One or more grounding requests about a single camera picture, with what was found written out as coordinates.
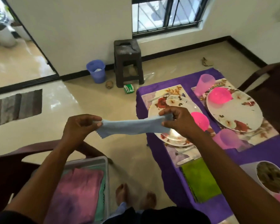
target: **small packet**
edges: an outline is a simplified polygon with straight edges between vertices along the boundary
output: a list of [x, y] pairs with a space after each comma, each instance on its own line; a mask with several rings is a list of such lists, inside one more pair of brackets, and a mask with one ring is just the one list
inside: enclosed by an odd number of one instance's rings
[[123, 87], [126, 94], [134, 92], [134, 86], [132, 84], [124, 85]]

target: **foot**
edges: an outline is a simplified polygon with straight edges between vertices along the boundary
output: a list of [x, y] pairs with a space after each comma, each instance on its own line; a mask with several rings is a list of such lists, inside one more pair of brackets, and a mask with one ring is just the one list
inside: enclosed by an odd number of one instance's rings
[[146, 209], [155, 209], [157, 205], [157, 196], [153, 192], [148, 192], [145, 198], [143, 199], [143, 203], [140, 206], [141, 210]]
[[129, 192], [129, 188], [127, 187], [127, 184], [121, 184], [118, 186], [118, 188], [115, 191], [116, 195], [116, 203], [119, 206], [122, 202], [127, 203], [127, 195]]

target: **green cloth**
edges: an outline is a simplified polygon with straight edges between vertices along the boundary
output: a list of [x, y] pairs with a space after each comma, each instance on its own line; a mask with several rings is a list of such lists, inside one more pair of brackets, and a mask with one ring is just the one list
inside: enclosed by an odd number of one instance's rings
[[195, 202], [204, 203], [222, 193], [202, 158], [185, 163], [181, 169]]
[[[96, 206], [96, 215], [94, 217], [94, 221], [102, 221], [104, 219], [104, 210], [105, 210], [105, 182], [106, 182], [106, 170], [103, 167], [83, 167], [86, 169], [92, 169], [92, 170], [102, 170], [104, 172], [104, 177], [101, 182], [101, 188], [98, 192], [98, 204]], [[66, 170], [62, 173], [62, 175], [65, 175], [69, 172], [69, 170]]]

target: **left hand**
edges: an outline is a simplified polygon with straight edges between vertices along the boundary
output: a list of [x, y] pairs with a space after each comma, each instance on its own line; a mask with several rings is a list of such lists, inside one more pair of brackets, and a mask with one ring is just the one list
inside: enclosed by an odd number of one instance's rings
[[83, 114], [78, 116], [71, 116], [63, 130], [61, 142], [71, 148], [76, 148], [91, 132], [98, 129], [102, 123], [93, 123], [93, 121], [101, 121], [99, 116]]

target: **tiled floor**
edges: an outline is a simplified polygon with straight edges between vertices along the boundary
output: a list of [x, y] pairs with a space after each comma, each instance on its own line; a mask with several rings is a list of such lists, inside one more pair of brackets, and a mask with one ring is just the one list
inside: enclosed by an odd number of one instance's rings
[[0, 46], [0, 87], [55, 74], [33, 41], [17, 42], [12, 48]]
[[[256, 65], [247, 60], [228, 43], [210, 45], [143, 62], [145, 85], [176, 78], [207, 69], [200, 59], [205, 57], [214, 62], [214, 68], [238, 87], [254, 71]], [[113, 71], [107, 72], [108, 80], [115, 82]], [[104, 84], [95, 84], [90, 76], [67, 82], [53, 82], [23, 89], [19, 92], [43, 89], [43, 111], [40, 115], [13, 121], [0, 126], [0, 154], [5, 154], [24, 145], [61, 138], [63, 127], [69, 116], [82, 113], [99, 115], [108, 120], [137, 119], [135, 112], [136, 94], [125, 94], [123, 88], [116, 86], [111, 90]], [[174, 205], [164, 191], [161, 171], [154, 161], [151, 151], [146, 147], [146, 135], [112, 135], [101, 139], [95, 132], [86, 142], [93, 145], [115, 162], [110, 166], [111, 210], [114, 211], [116, 187], [126, 182], [131, 191], [132, 204], [138, 208], [139, 200], [148, 190], [157, 195], [157, 208]], [[48, 152], [26, 157], [24, 161], [42, 163]], [[69, 160], [83, 158], [74, 152]], [[234, 217], [230, 222], [236, 223]]]

